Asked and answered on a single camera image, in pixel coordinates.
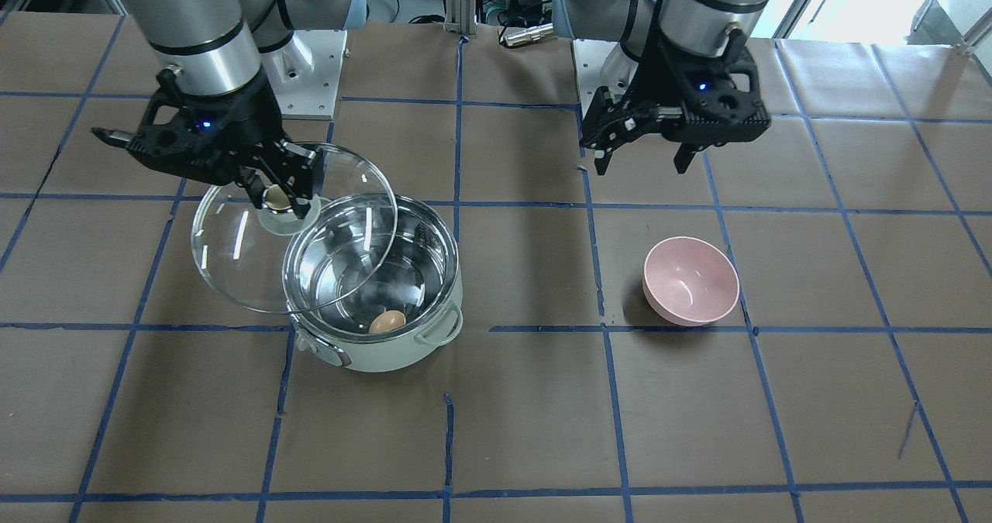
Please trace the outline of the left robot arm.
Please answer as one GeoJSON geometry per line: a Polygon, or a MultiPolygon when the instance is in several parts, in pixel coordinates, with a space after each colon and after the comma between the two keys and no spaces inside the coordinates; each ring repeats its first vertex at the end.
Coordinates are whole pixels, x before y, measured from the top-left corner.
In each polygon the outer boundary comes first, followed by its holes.
{"type": "Polygon", "coordinates": [[[555,34],[610,44],[592,68],[580,145],[599,176],[647,135],[677,143],[684,173],[712,146],[750,143],[771,126],[751,33],[769,0],[552,0],[555,34]]]}

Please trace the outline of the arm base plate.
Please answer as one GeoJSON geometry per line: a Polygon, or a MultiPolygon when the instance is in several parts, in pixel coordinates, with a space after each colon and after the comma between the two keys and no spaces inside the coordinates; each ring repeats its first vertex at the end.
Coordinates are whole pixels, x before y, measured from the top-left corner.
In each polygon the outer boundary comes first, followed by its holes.
{"type": "Polygon", "coordinates": [[[284,118],[334,119],[347,38],[345,31],[297,31],[260,53],[284,118]]]}
{"type": "Polygon", "coordinates": [[[586,113],[599,88],[607,88],[610,99],[619,102],[633,81],[638,65],[609,40],[574,40],[575,82],[581,112],[586,113]]]}

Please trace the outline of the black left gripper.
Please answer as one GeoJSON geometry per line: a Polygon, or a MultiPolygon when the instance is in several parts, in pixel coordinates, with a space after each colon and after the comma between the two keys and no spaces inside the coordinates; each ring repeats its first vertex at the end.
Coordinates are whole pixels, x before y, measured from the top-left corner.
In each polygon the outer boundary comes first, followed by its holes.
{"type": "Polygon", "coordinates": [[[709,146],[753,142],[771,127],[749,38],[741,31],[726,35],[721,53],[703,57],[655,31],[624,95],[596,90],[582,119],[580,144],[593,152],[598,176],[606,175],[620,146],[645,135],[679,144],[673,165],[683,176],[709,146]]]}

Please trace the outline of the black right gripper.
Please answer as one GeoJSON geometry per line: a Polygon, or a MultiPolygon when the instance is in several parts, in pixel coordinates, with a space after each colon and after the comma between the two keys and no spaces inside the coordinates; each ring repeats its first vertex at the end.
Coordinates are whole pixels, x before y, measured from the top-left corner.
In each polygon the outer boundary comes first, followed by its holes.
{"type": "Polygon", "coordinates": [[[162,70],[135,133],[124,149],[148,169],[210,185],[236,184],[254,208],[269,182],[288,198],[298,219],[322,188],[322,152],[288,138],[265,71],[227,95],[188,95],[178,75],[162,70]]]}

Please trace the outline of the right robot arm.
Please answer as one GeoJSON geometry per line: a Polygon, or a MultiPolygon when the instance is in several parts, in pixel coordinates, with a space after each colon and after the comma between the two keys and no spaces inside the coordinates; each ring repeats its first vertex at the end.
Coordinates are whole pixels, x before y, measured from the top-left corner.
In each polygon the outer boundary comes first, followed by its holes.
{"type": "Polygon", "coordinates": [[[150,170],[233,184],[255,208],[305,218],[325,158],[284,131],[288,96],[326,95],[306,33],[342,33],[367,0],[122,0],[160,61],[158,89],[134,133],[96,128],[150,170]]]}

